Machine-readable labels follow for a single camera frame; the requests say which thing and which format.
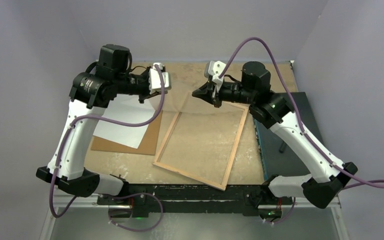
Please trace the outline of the wooden picture frame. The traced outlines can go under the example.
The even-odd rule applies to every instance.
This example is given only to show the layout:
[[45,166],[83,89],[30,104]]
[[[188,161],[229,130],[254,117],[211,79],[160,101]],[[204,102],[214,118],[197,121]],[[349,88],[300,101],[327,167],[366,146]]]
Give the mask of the wooden picture frame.
[[239,112],[176,112],[153,165],[224,191],[245,127],[248,107]]

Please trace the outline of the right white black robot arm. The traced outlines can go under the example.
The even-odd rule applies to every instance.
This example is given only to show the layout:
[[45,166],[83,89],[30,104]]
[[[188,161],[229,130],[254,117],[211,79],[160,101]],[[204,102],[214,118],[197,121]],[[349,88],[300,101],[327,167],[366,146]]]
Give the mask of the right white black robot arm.
[[297,107],[271,90],[271,73],[258,61],[242,66],[241,80],[226,82],[227,64],[209,61],[204,70],[207,82],[192,92],[216,108],[223,102],[247,104],[252,117],[280,137],[299,157],[309,173],[302,176],[273,175],[261,186],[260,196],[268,204],[282,197],[306,198],[324,209],[345,188],[358,168],[332,154],[299,118]]

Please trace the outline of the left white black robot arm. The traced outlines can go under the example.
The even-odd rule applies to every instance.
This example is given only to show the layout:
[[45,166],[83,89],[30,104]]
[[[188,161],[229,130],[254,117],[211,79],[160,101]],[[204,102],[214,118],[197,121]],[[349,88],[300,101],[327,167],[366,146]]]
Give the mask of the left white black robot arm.
[[126,203],[126,181],[113,175],[101,175],[85,168],[86,154],[95,128],[110,101],[117,95],[138,96],[139,103],[152,96],[149,73],[132,72],[129,48],[106,44],[99,58],[72,82],[65,130],[59,146],[47,166],[39,167],[36,177],[53,183],[76,197],[92,194],[109,195],[118,205]]

